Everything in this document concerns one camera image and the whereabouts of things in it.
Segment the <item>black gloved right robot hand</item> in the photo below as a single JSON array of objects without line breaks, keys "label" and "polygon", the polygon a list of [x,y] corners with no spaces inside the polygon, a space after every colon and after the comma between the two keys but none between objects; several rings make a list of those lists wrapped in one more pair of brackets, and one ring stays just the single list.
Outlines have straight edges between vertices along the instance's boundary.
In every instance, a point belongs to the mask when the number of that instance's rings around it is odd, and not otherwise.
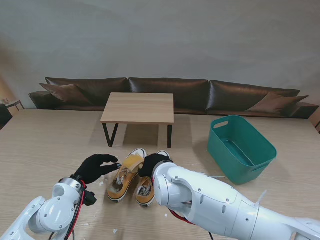
[{"label": "black gloved right robot hand", "polygon": [[149,177],[152,178],[154,169],[158,164],[172,163],[170,155],[166,151],[159,151],[158,153],[153,153],[148,155],[144,159],[144,163],[141,169],[139,169],[138,174],[141,178]]}]

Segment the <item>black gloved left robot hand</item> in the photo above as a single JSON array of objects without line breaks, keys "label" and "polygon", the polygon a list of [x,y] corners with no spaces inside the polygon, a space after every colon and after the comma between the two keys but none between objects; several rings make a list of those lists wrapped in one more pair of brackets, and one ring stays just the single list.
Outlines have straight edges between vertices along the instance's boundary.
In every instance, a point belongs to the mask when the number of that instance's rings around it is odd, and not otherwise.
[{"label": "black gloved left robot hand", "polygon": [[118,159],[110,154],[94,154],[88,157],[72,176],[86,185],[121,168]]}]

